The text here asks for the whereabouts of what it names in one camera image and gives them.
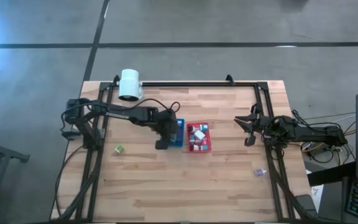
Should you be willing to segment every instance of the black cable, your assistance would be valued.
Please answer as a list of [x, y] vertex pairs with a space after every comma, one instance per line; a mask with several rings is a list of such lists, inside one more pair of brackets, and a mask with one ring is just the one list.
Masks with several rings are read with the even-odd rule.
[[59, 174], [57, 175], [57, 179], [56, 179], [56, 183], [55, 183], [55, 201], [56, 201], [56, 209], [57, 209], [57, 213], [60, 215], [62, 215], [62, 212], [60, 211], [60, 206], [59, 206], [59, 201], [58, 201], [58, 197], [57, 197], [57, 193], [58, 193], [58, 186], [59, 186], [59, 181], [60, 181], [60, 177], [62, 176], [63, 173], [63, 169], [65, 168], [65, 166], [67, 165], [67, 162], [74, 156], [74, 154], [76, 154], [83, 146], [80, 146], [78, 149], [75, 149], [66, 159], [66, 161], [63, 163], [62, 168], [59, 171]]
[[322, 163], [322, 164], [329, 163], [329, 162], [331, 162], [332, 159], [334, 159], [334, 153], [333, 153], [331, 150], [329, 150], [329, 151], [327, 151], [327, 152], [330, 152], [330, 153], [331, 153], [331, 158], [329, 158], [327, 161], [319, 161], [319, 160], [317, 160], [317, 159], [315, 158], [316, 153], [314, 153], [314, 155], [312, 154], [312, 155], [311, 155], [311, 158], [312, 158], [314, 161], [319, 162], [319, 163]]
[[351, 125], [349, 125], [349, 127], [343, 133], [346, 133], [353, 126], [353, 124], [355, 124], [355, 123], [356, 122], [353, 122]]
[[76, 106], [73, 106], [71, 108], [68, 108], [67, 110], [65, 110], [62, 115], [60, 115], [60, 119], [62, 120], [62, 123], [63, 123], [63, 127], [60, 128], [60, 131], [63, 132], [63, 129], [65, 129], [66, 127], [66, 124], [65, 124], [65, 120], [63, 119], [63, 116], [65, 115], [65, 113], [69, 112], [70, 110], [72, 109], [75, 109], [75, 108], [79, 108], [79, 107], [82, 107], [82, 106], [88, 106], [88, 105], [92, 105], [92, 103], [83, 103], [81, 105], [76, 105]]
[[356, 160], [356, 157], [355, 157], [354, 154], [353, 154], [353, 150], [350, 149], [350, 147], [352, 147], [352, 146], [349, 145], [349, 144], [346, 144], [345, 147], [347, 147], [347, 148], [349, 149], [350, 153], [352, 154], [353, 159]]
[[332, 118], [332, 117], [335, 117], [335, 116], [342, 116], [342, 115], [348, 115], [348, 114], [354, 114], [354, 113], [356, 113], [356, 112], [341, 113], [341, 114], [320, 116], [320, 117], [314, 117], [314, 118], [303, 118], [303, 119], [304, 119], [304, 120], [307, 120], [307, 119], [318, 119], [318, 118]]
[[173, 105], [175, 105], [175, 104], [177, 104], [177, 105], [178, 105], [178, 109], [174, 111], [174, 112], [176, 113], [176, 112], [178, 112], [178, 111], [179, 111], [179, 109], [180, 109], [180, 103], [179, 103], [179, 102], [177, 102], [177, 101], [173, 102], [173, 103], [171, 104], [170, 109], [172, 110], [172, 107], [173, 107]]
[[313, 123], [313, 124], [308, 124], [300, 115], [299, 115], [299, 112], [297, 110], [292, 110], [291, 111], [292, 114], [294, 115], [294, 117], [298, 120], [298, 122], [300, 124], [303, 124], [305, 125], [307, 128], [313, 130], [313, 131], [317, 131], [317, 132], [322, 132], [322, 133], [325, 133], [326, 131], [321, 131], [321, 130], [317, 130], [313, 127], [311, 127], [311, 125], [316, 125], [316, 124], [334, 124], [338, 127], [338, 129], [341, 129], [341, 126], [337, 123], [331, 123], [331, 122], [322, 122], [322, 123]]
[[[285, 152], [284, 152], [284, 150], [282, 148], [280, 148], [280, 149], [281, 149], [281, 152], [282, 152], [281, 158], [284, 158]], [[274, 158], [273, 154], [272, 154], [272, 159], [278, 160], [278, 155], [277, 155], [277, 158]]]
[[346, 159], [345, 159], [345, 161], [343, 161], [343, 164], [345, 164], [346, 162], [347, 162], [347, 160], [349, 159], [349, 157], [350, 157], [350, 155], [351, 155], [351, 153], [347, 150], [347, 148], [346, 147], [344, 147], [345, 149], [346, 149]]

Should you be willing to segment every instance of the blue object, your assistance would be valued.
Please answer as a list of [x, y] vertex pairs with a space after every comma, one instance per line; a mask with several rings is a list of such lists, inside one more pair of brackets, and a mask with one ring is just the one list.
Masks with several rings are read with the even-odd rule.
[[178, 118], [178, 131], [171, 139], [171, 147], [183, 147], [183, 135], [185, 135], [185, 120]]
[[261, 175], [265, 175], [266, 172], [267, 172], [267, 171], [264, 170], [264, 169], [256, 169], [256, 170], [254, 171], [254, 174], [255, 174], [255, 176], [257, 176], [257, 177], [260, 177]]
[[194, 135], [189, 136], [189, 142], [195, 142], [196, 141], [196, 137]]
[[202, 132], [208, 131], [208, 124], [202, 124], [200, 128]]
[[202, 145], [201, 150], [202, 151], [208, 151], [208, 145]]

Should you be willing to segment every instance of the yellow cable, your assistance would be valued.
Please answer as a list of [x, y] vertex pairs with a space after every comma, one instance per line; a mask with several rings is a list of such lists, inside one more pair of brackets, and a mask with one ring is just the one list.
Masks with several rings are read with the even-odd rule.
[[311, 149], [302, 150], [302, 152], [310, 152], [310, 151], [316, 150], [316, 149], [320, 148], [320, 146], [322, 146], [323, 144], [324, 144], [324, 143], [320, 143], [320, 144], [318, 144], [317, 146], [312, 147]]
[[354, 134], [354, 133], [356, 133], [356, 130], [355, 130], [355, 129], [346, 132], [345, 135], [347, 136], [347, 135], [351, 135], [351, 134]]

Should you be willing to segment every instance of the concrete floor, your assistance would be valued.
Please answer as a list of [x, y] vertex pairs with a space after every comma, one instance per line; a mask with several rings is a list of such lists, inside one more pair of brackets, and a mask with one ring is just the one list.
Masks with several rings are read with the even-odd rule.
[[[102, 4], [0, 0], [0, 44], [92, 43]], [[358, 0], [111, 0], [100, 40], [345, 41], [358, 42]], [[8, 169], [0, 223], [48, 220], [67, 145], [60, 113], [78, 97], [89, 55], [0, 49], [0, 145], [31, 154], [29, 163]], [[99, 49], [90, 80], [112, 80], [124, 68], [143, 80], [282, 79], [291, 107], [305, 118], [355, 111], [358, 93], [358, 47]]]

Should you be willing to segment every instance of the wire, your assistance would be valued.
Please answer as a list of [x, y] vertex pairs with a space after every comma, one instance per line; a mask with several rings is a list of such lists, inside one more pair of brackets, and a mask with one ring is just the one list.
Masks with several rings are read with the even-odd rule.
[[298, 120], [298, 122], [300, 124], [305, 125], [307, 128], [313, 130], [313, 131], [317, 131], [317, 132], [322, 132], [325, 133], [326, 131], [322, 131], [322, 130], [317, 130], [315, 128], [312, 128], [311, 125], [316, 125], [316, 124], [334, 124], [338, 127], [338, 129], [341, 129], [341, 126], [339, 124], [336, 123], [332, 123], [332, 122], [322, 122], [322, 123], [313, 123], [313, 124], [308, 124], [300, 115], [299, 112], [297, 110], [292, 110], [292, 114], [294, 115], [294, 117]]
[[355, 134], [356, 133], [356, 130], [353, 129], [352, 131], [348, 131], [345, 133], [345, 136], [348, 136], [348, 135], [352, 135], [352, 134]]
[[306, 152], [314, 151], [314, 150], [320, 148], [321, 146], [323, 146], [323, 144], [324, 144], [324, 143], [320, 143], [320, 144], [318, 144], [317, 146], [312, 147], [311, 149], [302, 150], [302, 152], [306, 153]]
[[353, 157], [353, 159], [354, 160], [356, 160], [356, 157], [354, 156], [354, 154], [353, 154], [353, 150], [352, 149], [350, 149], [350, 147], [351, 148], [353, 148], [351, 145], [349, 145], [349, 144], [346, 144], [345, 145], [345, 147], [347, 147], [347, 149], [349, 150], [349, 152], [351, 153], [351, 155], [352, 155], [352, 157]]
[[56, 201], [56, 209], [57, 209], [57, 213], [60, 215], [62, 215], [62, 212], [60, 211], [60, 206], [59, 206], [59, 201], [58, 201], [58, 186], [59, 186], [59, 181], [60, 181], [60, 177], [62, 176], [63, 173], [63, 169], [65, 168], [65, 166], [67, 165], [67, 162], [74, 156], [74, 154], [76, 154], [83, 146], [80, 146], [78, 149], [75, 149], [66, 159], [66, 161], [63, 163], [62, 168], [59, 171], [59, 174], [57, 175], [56, 178], [56, 183], [55, 183], [55, 201]]
[[319, 116], [319, 117], [314, 117], [314, 118], [303, 118], [304, 120], [307, 119], [319, 119], [319, 118], [332, 118], [332, 117], [336, 117], [336, 116], [342, 116], [342, 115], [348, 115], [348, 114], [354, 114], [356, 112], [349, 112], [349, 113], [341, 113], [341, 114], [334, 114], [334, 115], [327, 115], [327, 116]]
[[353, 126], [353, 124], [355, 124], [356, 121], [354, 121], [343, 133], [347, 133], [347, 131]]
[[176, 112], [178, 112], [178, 111], [179, 111], [179, 109], [180, 109], [180, 103], [179, 103], [179, 102], [177, 102], [177, 101], [173, 102], [173, 103], [171, 104], [170, 109], [172, 110], [172, 107], [173, 107], [173, 105], [175, 105], [175, 104], [177, 104], [177, 105], [178, 105], [178, 109], [174, 111], [174, 112], [176, 113]]
[[347, 152], [347, 154], [346, 154], [346, 159], [345, 159], [345, 161], [343, 161], [343, 164], [345, 164], [346, 163], [346, 161], [349, 159], [349, 156], [350, 156], [350, 152], [347, 150], [347, 148], [346, 147], [344, 147], [345, 149], [346, 149], [346, 152]]
[[63, 116], [65, 115], [65, 113], [69, 112], [70, 110], [72, 109], [75, 109], [75, 108], [79, 108], [79, 107], [83, 107], [83, 106], [88, 106], [88, 105], [92, 105], [92, 103], [83, 103], [81, 105], [75, 105], [71, 108], [68, 108], [67, 110], [65, 110], [62, 115], [60, 115], [60, 119], [62, 120], [62, 123], [63, 123], [63, 127], [60, 128], [60, 131], [63, 132], [63, 129], [65, 129], [66, 127], [66, 123], [65, 123], [65, 120], [63, 119]]
[[338, 150], [335, 150], [336, 151], [336, 154], [338, 155], [338, 165], [342, 165], [342, 159], [341, 159], [341, 156], [339, 155], [339, 152]]
[[331, 150], [328, 150], [327, 152], [330, 152], [331, 153], [331, 158], [329, 158], [327, 161], [319, 161], [315, 158], [316, 156], [316, 153], [314, 153], [314, 155], [311, 155], [311, 158], [316, 161], [316, 162], [319, 162], [319, 163], [322, 163], [322, 164], [325, 164], [325, 163], [329, 163], [331, 162], [332, 159], [334, 159], [334, 153], [331, 151]]
[[281, 158], [284, 158], [285, 152], [284, 152], [284, 150], [283, 150], [282, 148], [280, 148], [280, 149], [281, 149], [281, 152], [282, 152]]
[[[355, 117], [355, 115], [352, 115], [352, 116], [348, 116], [348, 117], [346, 117], [346, 118], [341, 118], [341, 119], [338, 119], [338, 120], [336, 120], [336, 121], [333, 121], [332, 123], [337, 123], [337, 122], [339, 122], [339, 121], [343, 121], [343, 120], [345, 120], [345, 119], [349, 119], [349, 118], [353, 118], [353, 117]], [[305, 150], [305, 149], [307, 149], [311, 144], [312, 144], [312, 142], [309, 142], [309, 144], [306, 146], [306, 147], [303, 147], [303, 145], [305, 144], [305, 142], [301, 142], [301, 146], [302, 146], [302, 151], [303, 150]]]
[[300, 144], [299, 144], [299, 146], [301, 147], [301, 151], [302, 150], [305, 150], [305, 149], [307, 149], [307, 148], [309, 148], [309, 146], [311, 146], [311, 144], [312, 144], [312, 142], [309, 142], [309, 144], [306, 146], [306, 147], [303, 147], [303, 145], [304, 144], [306, 144], [307, 142], [301, 142]]

